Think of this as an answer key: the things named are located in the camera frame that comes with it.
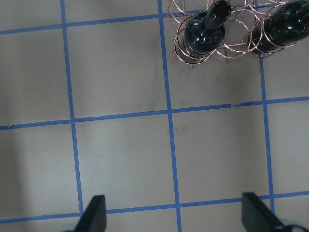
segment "bottle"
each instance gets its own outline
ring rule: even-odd
[[[309,0],[292,0],[280,6],[274,14],[265,19],[264,32],[273,44],[263,35],[257,47],[260,51],[255,49],[255,53],[272,53],[280,46],[289,46],[307,37],[309,35]],[[255,27],[252,31],[254,44],[257,44],[260,36],[260,26]]]
[[[181,59],[190,64],[197,64],[200,58],[209,56],[223,41],[223,23],[230,15],[231,5],[227,1],[219,0],[209,11],[199,12],[188,19],[179,41],[182,51],[176,51]]]

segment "tiled surface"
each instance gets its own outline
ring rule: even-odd
[[[263,60],[264,77],[256,54],[191,69],[166,10],[3,2],[0,231],[65,230],[95,194],[108,232],[244,231],[243,191],[308,226],[308,40]]]
[[[78,212],[70,125],[0,131],[0,217]]]
[[[166,115],[76,127],[85,206],[102,192],[107,209],[175,203]]]
[[[275,193],[309,189],[309,102],[268,106]]]

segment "metal wire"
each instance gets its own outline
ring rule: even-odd
[[[277,52],[280,52],[287,47],[294,46],[296,43],[285,46],[282,44],[275,44],[272,38],[270,38],[269,35],[264,30],[264,23],[265,20],[270,17],[274,12],[276,11],[277,7],[280,7],[284,4],[286,4],[288,1],[281,1],[281,0],[268,0],[267,3],[262,4],[255,4],[254,0],[244,0],[244,3],[242,6],[232,6],[232,13],[229,20],[225,22],[225,25],[231,24],[231,23],[238,23],[241,26],[245,28],[246,34],[243,35],[242,39],[238,41],[237,43],[233,44],[227,44],[226,38],[228,35],[225,35],[225,38],[222,42],[222,45],[220,45],[217,49],[206,53],[206,54],[199,54],[194,52],[194,50],[190,49],[188,47],[188,44],[185,44],[184,42],[184,30],[186,26],[186,22],[188,19],[190,19],[194,14],[186,11],[185,9],[185,0],[182,0],[182,7],[178,6],[175,2],[176,0],[169,0],[168,5],[168,17],[173,18],[177,23],[179,23],[176,37],[174,40],[174,47],[173,47],[173,53],[176,54],[176,56],[184,63],[191,65],[193,67],[194,65],[198,65],[204,61],[206,61],[214,52],[216,52],[218,55],[222,56],[226,59],[227,63],[230,63],[243,55],[252,52],[253,50],[259,51],[262,53],[262,58],[267,58]],[[206,0],[205,2],[205,10],[208,10],[216,0]],[[268,11],[266,13],[260,12],[257,10],[259,7],[269,7]],[[239,16],[242,14],[249,14],[250,17],[253,17],[254,23],[253,25],[248,25],[242,20],[239,19]],[[253,41],[253,30],[259,27],[260,28],[260,34],[259,39],[257,42]],[[268,42],[270,42],[274,48],[271,52],[263,52],[258,49],[258,46],[261,43],[262,38],[266,38]]]

